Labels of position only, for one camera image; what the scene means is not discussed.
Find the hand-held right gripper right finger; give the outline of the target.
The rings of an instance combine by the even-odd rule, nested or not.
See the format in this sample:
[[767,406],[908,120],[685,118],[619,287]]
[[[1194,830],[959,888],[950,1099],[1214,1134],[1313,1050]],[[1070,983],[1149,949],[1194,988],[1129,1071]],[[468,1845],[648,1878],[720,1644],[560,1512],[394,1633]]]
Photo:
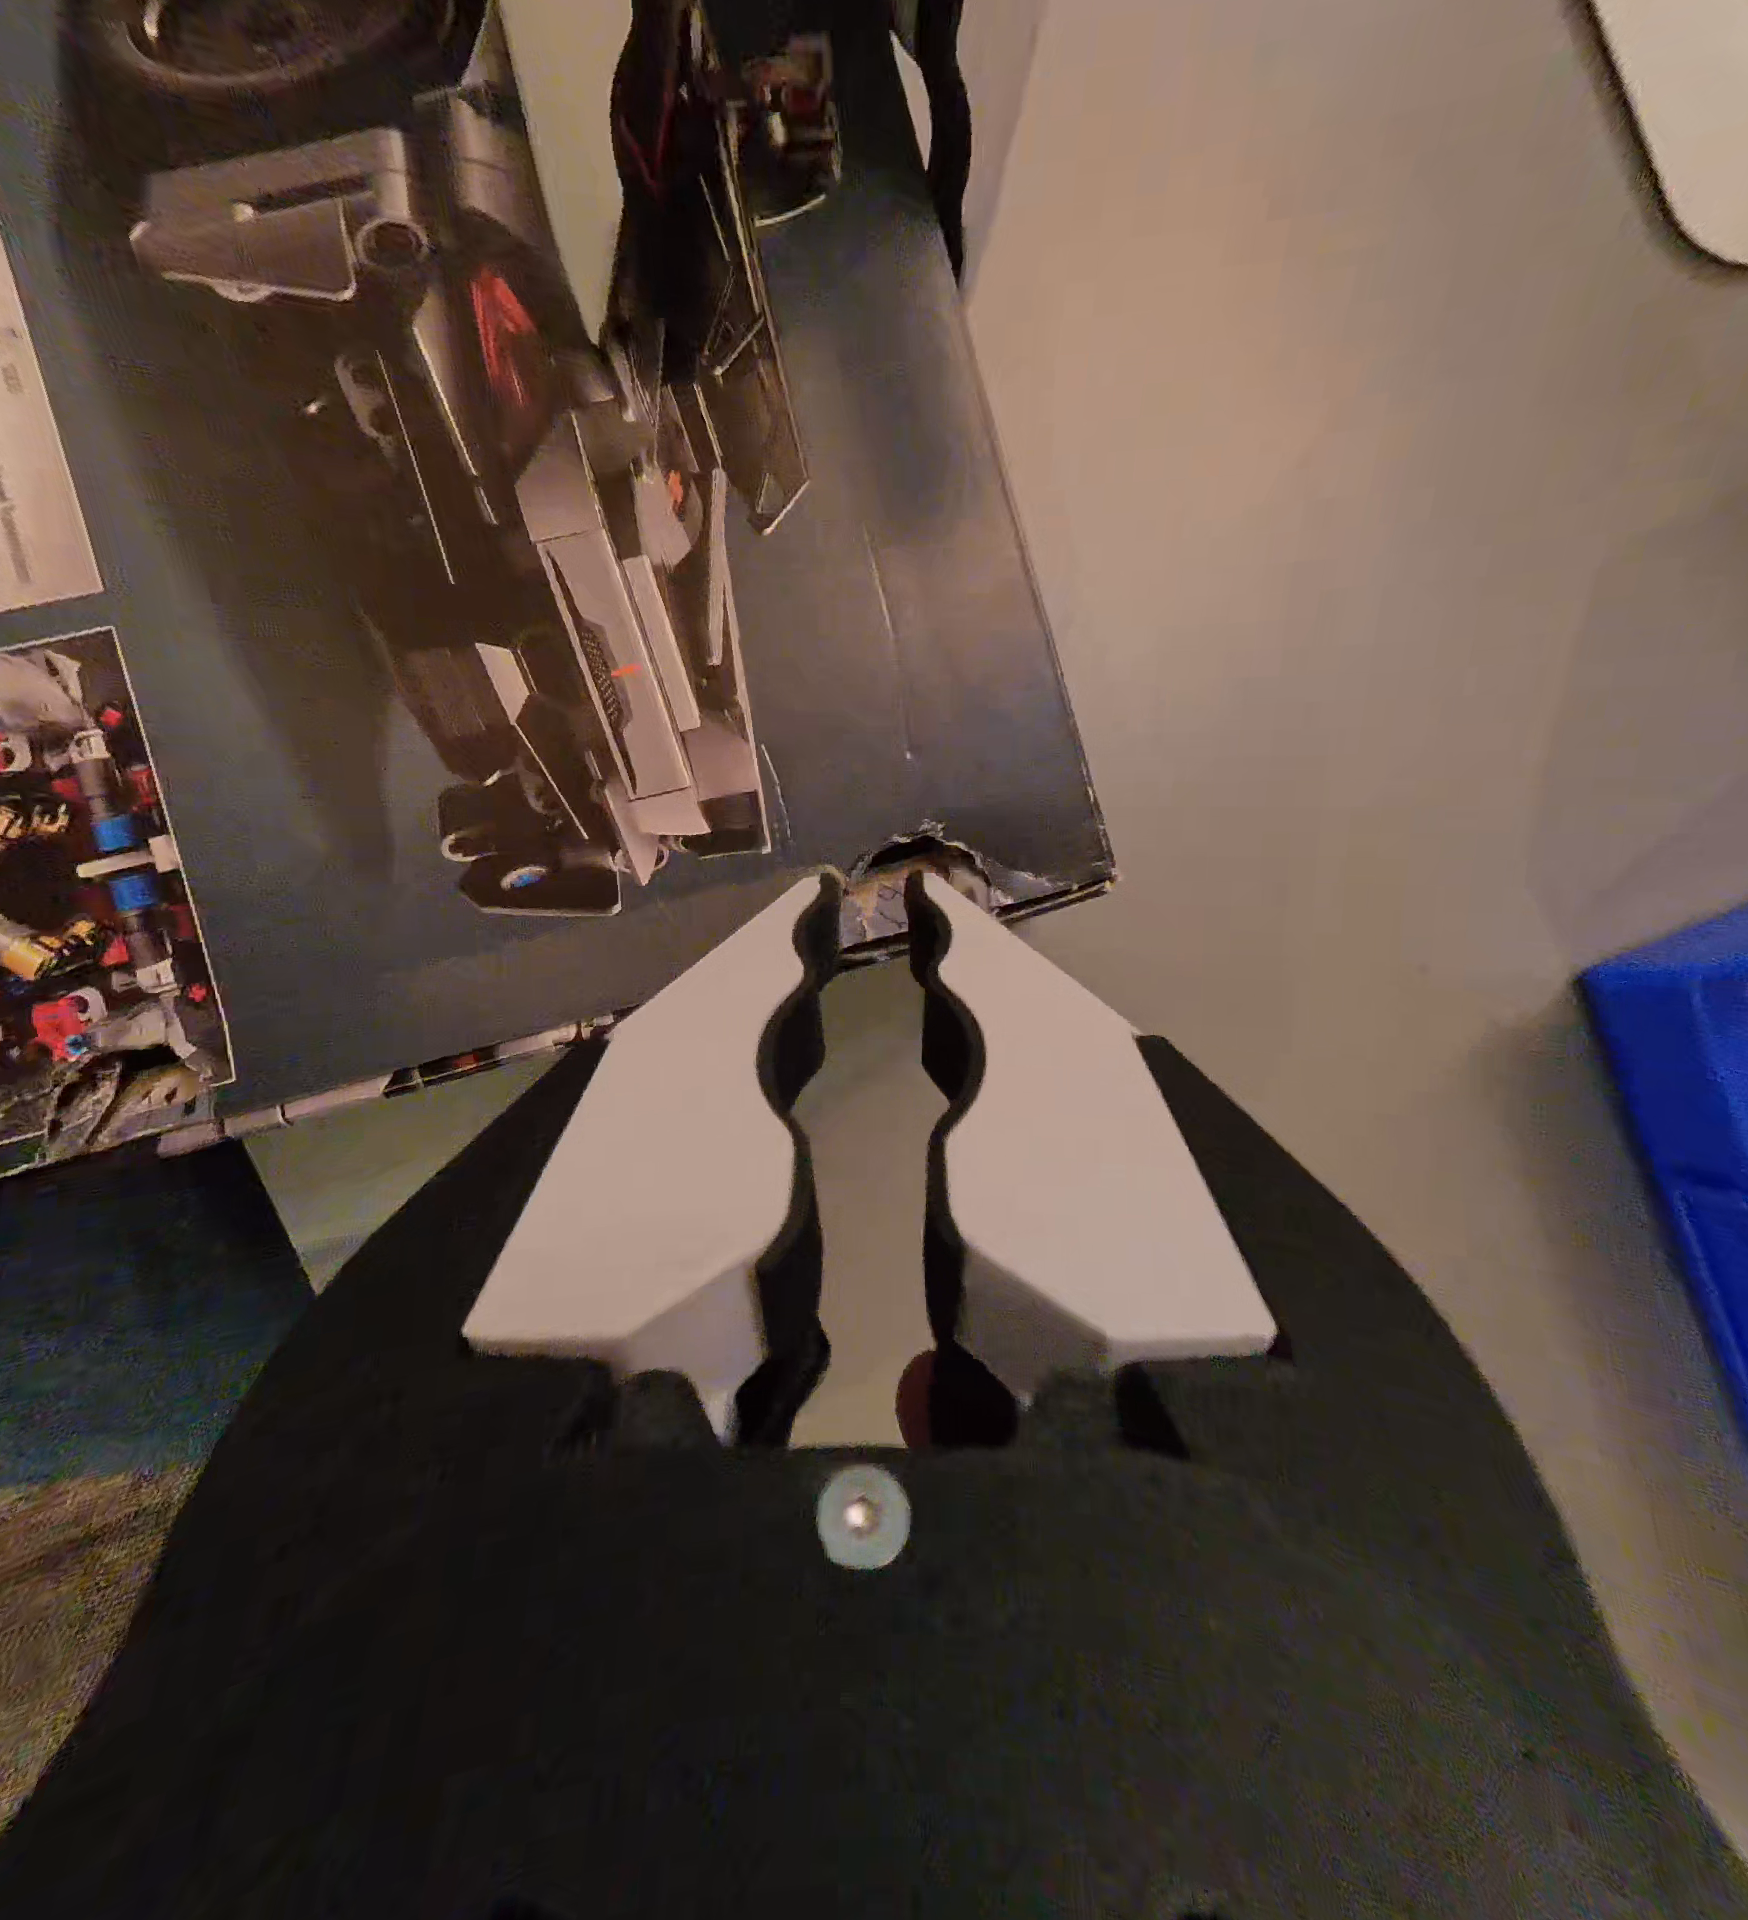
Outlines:
[[1271,1355],[1276,1321],[1143,1033],[950,880],[910,876],[941,1349],[1031,1403],[1062,1373]]

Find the white monitor stand base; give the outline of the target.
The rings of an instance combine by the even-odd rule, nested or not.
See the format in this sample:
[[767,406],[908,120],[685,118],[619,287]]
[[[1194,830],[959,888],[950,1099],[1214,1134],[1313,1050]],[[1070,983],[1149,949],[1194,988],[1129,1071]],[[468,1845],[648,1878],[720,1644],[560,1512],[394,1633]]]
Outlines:
[[1748,270],[1748,1],[1593,1],[1677,231]]

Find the dark lego set box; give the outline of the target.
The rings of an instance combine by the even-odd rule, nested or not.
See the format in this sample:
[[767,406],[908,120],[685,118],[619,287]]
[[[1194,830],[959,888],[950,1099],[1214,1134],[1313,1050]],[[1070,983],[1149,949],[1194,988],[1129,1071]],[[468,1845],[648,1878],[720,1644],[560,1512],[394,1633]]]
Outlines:
[[0,1178],[560,1050],[792,876],[1101,894],[910,4],[0,4]]

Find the person's right hand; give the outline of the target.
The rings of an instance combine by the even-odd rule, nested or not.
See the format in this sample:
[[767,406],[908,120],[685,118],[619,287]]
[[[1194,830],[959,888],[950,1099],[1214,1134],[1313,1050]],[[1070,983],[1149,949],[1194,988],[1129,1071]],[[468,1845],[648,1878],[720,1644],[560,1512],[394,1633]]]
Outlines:
[[894,1422],[901,1443],[913,1452],[959,1444],[959,1391],[943,1385],[941,1359],[939,1347],[925,1347],[910,1355],[894,1381]]

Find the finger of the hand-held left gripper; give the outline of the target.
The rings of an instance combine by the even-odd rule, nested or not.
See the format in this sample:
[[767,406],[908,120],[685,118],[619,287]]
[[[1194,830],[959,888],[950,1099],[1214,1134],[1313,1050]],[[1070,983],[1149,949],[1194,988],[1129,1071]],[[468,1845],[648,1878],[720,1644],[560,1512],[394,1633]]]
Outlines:
[[959,285],[973,285],[1031,84],[1041,1],[913,1],[927,179]]
[[599,340],[623,220],[611,92],[628,1],[499,1],[536,176],[589,339]]

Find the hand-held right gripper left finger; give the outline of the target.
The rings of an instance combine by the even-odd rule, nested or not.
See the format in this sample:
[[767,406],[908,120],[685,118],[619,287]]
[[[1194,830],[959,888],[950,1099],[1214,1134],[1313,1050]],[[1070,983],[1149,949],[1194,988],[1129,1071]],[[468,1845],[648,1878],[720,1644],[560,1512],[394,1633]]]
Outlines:
[[797,879],[608,1036],[466,1318],[472,1349],[687,1380],[783,1444],[830,1364],[795,1106],[823,1063],[840,879]]

